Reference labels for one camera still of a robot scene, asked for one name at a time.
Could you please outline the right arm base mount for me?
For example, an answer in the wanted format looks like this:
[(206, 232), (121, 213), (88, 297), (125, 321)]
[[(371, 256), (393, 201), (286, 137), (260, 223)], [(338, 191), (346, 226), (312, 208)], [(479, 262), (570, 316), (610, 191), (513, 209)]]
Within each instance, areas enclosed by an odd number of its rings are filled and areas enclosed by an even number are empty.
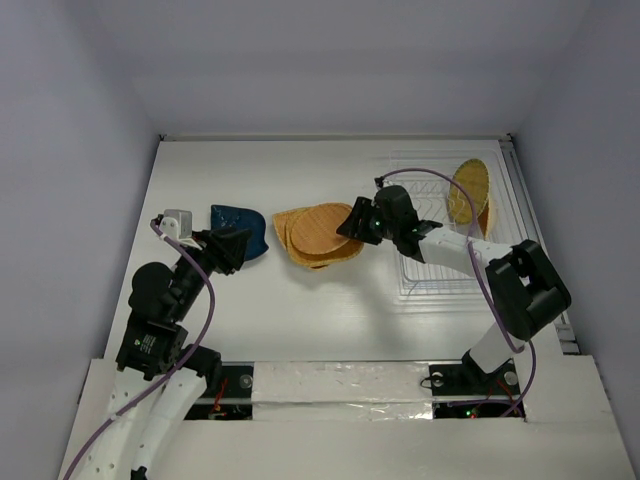
[(513, 361), (485, 379), (472, 379), (459, 363), (429, 365), (419, 385), (432, 395), (435, 419), (525, 417), (518, 402), (521, 389)]

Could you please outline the round orange woven plate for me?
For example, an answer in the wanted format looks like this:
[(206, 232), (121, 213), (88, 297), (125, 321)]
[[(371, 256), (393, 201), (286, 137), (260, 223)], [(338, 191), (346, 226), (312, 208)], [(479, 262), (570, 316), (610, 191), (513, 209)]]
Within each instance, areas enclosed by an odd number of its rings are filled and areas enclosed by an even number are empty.
[(291, 244), (301, 253), (324, 255), (346, 245), (349, 239), (337, 233), (352, 208), (344, 203), (323, 203), (297, 213), (288, 228)]

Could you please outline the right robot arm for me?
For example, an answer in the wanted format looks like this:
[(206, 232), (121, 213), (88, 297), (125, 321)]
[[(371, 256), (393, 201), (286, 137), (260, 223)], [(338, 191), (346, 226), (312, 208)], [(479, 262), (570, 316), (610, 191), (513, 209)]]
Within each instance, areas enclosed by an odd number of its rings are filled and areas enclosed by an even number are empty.
[(357, 198), (336, 232), (370, 245), (389, 240), (407, 258), (478, 281), (494, 323), (455, 364), (452, 374), (430, 375), (432, 387), (443, 388), (447, 394), (453, 394), (458, 385), (472, 394), (483, 394), (509, 359), (572, 303), (568, 288), (539, 243), (491, 243), (422, 220), (409, 193), (398, 185), (380, 189), (372, 199)]

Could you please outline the yellow round woven plate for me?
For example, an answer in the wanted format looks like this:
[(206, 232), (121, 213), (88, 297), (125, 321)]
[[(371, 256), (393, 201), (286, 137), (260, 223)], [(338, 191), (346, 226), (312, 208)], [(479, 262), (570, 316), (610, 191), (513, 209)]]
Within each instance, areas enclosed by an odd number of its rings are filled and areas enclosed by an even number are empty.
[(457, 168), (453, 181), (447, 196), (450, 218), (459, 225), (471, 223), (472, 208), (464, 195), (468, 193), (480, 229), (487, 236), (491, 223), (491, 179), (488, 167), (480, 159), (469, 159)]

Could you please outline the dark blue plate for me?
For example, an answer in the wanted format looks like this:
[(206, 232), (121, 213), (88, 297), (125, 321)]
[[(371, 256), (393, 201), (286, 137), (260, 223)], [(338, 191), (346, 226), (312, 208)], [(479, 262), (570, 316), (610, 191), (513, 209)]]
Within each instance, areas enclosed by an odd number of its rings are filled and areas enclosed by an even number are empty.
[(256, 210), (213, 204), (210, 207), (210, 225), (212, 229), (248, 230), (251, 236), (245, 251), (246, 261), (256, 260), (269, 250), (266, 242), (266, 220)]

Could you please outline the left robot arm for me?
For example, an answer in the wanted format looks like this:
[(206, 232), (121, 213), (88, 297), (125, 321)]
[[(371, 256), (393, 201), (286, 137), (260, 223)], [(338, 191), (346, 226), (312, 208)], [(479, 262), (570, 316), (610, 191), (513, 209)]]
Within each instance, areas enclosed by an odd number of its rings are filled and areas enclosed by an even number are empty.
[(103, 423), (80, 447), (66, 479), (150, 479), (195, 401), (221, 383), (219, 352), (186, 341), (182, 321), (213, 273), (231, 275), (244, 263), (248, 230), (193, 232), (176, 219), (151, 222), (179, 259), (151, 262), (132, 279), (130, 315), (115, 360)]

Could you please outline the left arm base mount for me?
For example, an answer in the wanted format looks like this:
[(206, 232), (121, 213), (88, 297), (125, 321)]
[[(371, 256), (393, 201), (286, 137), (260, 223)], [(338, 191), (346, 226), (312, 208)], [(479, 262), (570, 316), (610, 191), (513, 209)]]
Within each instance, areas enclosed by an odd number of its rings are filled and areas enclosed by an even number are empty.
[(253, 363), (224, 363), (220, 379), (188, 410), (186, 420), (241, 421), (253, 417)]

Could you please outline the triangular woven orange plate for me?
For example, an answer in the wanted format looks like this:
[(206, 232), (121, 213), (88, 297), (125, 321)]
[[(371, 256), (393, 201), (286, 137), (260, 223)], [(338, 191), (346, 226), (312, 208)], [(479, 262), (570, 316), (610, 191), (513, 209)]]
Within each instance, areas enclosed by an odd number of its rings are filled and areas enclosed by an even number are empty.
[(328, 260), (306, 258), (302, 253), (298, 252), (288, 243), (287, 227), (293, 225), (293, 221), (302, 213), (306, 212), (308, 207), (292, 209), (284, 212), (276, 213), (272, 216), (274, 229), (280, 244), (288, 254), (289, 258), (297, 265), (311, 269), (321, 270), (327, 268), (330, 264)]

